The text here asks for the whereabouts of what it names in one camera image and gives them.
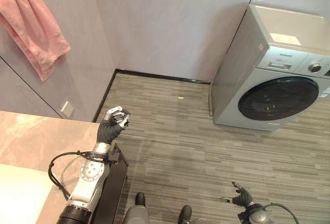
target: marble countertop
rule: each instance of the marble countertop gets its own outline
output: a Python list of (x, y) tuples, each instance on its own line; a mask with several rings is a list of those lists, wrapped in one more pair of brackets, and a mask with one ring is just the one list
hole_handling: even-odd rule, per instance
[[(0, 164), (48, 171), (56, 155), (91, 150), (98, 124), (0, 111)], [(65, 156), (55, 161), (53, 172), (71, 192), (78, 181), (83, 158)], [(37, 224), (54, 224), (65, 206), (62, 192), (53, 186)]]

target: electrical outlet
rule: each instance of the electrical outlet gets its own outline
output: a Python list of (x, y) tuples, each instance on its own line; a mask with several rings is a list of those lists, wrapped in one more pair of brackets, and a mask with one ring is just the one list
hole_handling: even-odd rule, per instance
[(74, 107), (68, 101), (66, 101), (63, 107), (61, 108), (61, 113), (63, 113), (64, 116), (67, 118), (71, 117), (73, 111), (74, 111)]

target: black shoe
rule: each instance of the black shoe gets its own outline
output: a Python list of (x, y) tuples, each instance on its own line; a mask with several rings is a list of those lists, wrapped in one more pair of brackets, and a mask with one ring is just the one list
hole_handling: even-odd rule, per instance
[(177, 221), (177, 224), (184, 224), (188, 221), (190, 221), (192, 209), (189, 205), (186, 205), (182, 208), (180, 215), (179, 215), (179, 220)]
[(135, 205), (143, 205), (145, 206), (145, 196), (143, 192), (139, 192), (135, 196)]

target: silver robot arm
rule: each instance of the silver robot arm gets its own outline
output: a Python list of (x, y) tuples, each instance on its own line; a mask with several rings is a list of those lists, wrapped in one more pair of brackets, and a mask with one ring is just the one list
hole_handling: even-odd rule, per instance
[(109, 153), (114, 149), (112, 141), (129, 123), (130, 113), (122, 107), (107, 111), (101, 121), (92, 152), (81, 165), (79, 180), (57, 224), (87, 224), (101, 197), (103, 184), (109, 175)]
[(240, 184), (232, 182), (236, 192), (240, 195), (237, 197), (221, 197), (220, 201), (232, 203), (245, 207), (245, 211), (238, 214), (238, 218), (242, 224), (274, 224), (264, 206), (255, 203), (250, 193)]

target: washing machine control panel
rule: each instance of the washing machine control panel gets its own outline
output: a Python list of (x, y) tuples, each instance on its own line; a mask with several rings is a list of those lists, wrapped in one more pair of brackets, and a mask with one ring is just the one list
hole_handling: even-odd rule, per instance
[(330, 79), (330, 57), (270, 46), (256, 65), (272, 71)]
[(317, 54), (308, 54), (304, 61), (294, 71), (296, 74), (330, 78), (330, 57)]

